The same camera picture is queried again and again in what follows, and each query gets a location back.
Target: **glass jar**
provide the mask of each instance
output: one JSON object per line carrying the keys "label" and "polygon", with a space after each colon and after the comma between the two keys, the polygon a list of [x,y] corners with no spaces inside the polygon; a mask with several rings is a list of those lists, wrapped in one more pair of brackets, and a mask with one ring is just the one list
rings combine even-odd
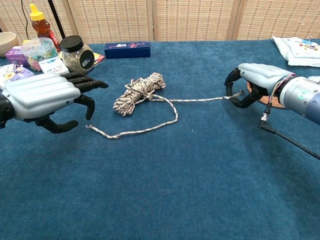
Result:
{"label": "glass jar", "polygon": [[80,36],[65,37],[60,47],[62,60],[70,72],[85,74],[94,67],[95,55]]}

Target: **white bowl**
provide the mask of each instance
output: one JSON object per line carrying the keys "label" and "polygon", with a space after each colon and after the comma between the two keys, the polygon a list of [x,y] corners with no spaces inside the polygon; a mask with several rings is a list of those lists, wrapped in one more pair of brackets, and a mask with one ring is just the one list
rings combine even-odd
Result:
{"label": "white bowl", "polygon": [[10,49],[18,45],[18,38],[14,32],[0,32],[0,57],[5,57]]}

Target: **brown mat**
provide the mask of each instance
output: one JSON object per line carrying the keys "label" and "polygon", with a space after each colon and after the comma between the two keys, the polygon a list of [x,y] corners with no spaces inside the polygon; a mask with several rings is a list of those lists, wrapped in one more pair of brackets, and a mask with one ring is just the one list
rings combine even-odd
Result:
{"label": "brown mat", "polygon": [[[252,89],[250,87],[250,83],[247,82],[246,83],[246,88],[248,89],[248,91],[251,93]],[[260,100],[258,100],[260,103],[267,105],[269,100],[269,96],[263,96]],[[285,109],[285,107],[283,105],[281,105],[281,103],[278,101],[277,97],[273,97],[272,98],[272,107],[274,108],[278,108],[278,109]]]}

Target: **white braided rope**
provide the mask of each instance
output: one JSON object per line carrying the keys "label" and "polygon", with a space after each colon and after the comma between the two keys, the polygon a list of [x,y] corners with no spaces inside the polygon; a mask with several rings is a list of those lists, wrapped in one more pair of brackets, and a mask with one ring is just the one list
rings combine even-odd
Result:
{"label": "white braided rope", "polygon": [[125,87],[127,90],[121,95],[118,99],[115,100],[113,104],[113,109],[121,114],[123,117],[127,115],[131,115],[134,112],[135,106],[139,103],[142,103],[146,99],[151,102],[167,102],[173,109],[175,118],[174,120],[164,122],[157,126],[146,128],[144,130],[136,130],[136,131],[124,131],[120,132],[116,135],[108,135],[107,133],[101,131],[97,127],[88,124],[85,127],[90,128],[97,133],[103,135],[107,139],[118,139],[124,135],[132,135],[132,134],[143,134],[146,132],[150,132],[152,130],[159,129],[166,125],[174,124],[178,121],[178,112],[173,102],[207,102],[207,101],[215,101],[215,100],[229,100],[230,98],[234,98],[236,96],[242,95],[242,92],[238,92],[232,96],[222,96],[222,97],[214,97],[214,98],[205,98],[205,99],[167,99],[163,96],[159,96],[154,94],[155,90],[164,88],[166,86],[163,76],[157,72],[154,72],[147,78],[139,78],[134,81],[131,79],[130,84],[126,84]]}

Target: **table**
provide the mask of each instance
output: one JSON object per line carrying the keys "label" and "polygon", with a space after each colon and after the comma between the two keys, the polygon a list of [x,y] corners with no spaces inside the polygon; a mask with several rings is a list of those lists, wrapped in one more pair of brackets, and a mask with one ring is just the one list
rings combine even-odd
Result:
{"label": "table", "polygon": [[[91,47],[104,53],[103,44]],[[87,93],[95,100],[89,121],[78,104],[52,116],[79,121],[73,130],[8,121],[0,130],[0,239],[317,239],[320,162],[259,129],[260,102],[175,103],[177,123],[119,139],[85,127],[114,135],[174,119],[162,102],[141,103],[132,116],[115,112],[131,79],[162,74],[166,87],[156,93],[170,99],[222,97],[241,63],[320,75],[288,66],[272,39],[152,42],[149,58],[106,59],[88,73],[109,88]],[[278,108],[268,123],[319,153],[315,123]]]}

